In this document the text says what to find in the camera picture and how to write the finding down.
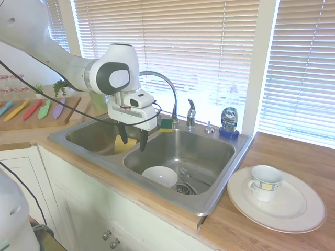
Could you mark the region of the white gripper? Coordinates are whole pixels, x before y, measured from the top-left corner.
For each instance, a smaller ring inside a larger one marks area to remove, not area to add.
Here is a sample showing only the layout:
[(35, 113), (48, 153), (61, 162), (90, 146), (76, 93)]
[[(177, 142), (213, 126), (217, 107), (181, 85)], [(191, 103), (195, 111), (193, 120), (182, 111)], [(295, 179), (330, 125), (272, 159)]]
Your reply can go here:
[(130, 107), (129, 109), (121, 108), (116, 103), (107, 105), (108, 115), (110, 118), (118, 121), (117, 128), (123, 144), (128, 143), (128, 136), (125, 124), (135, 124), (140, 129), (140, 151), (144, 151), (148, 141), (148, 131), (157, 126), (156, 112), (152, 105), (144, 108)]

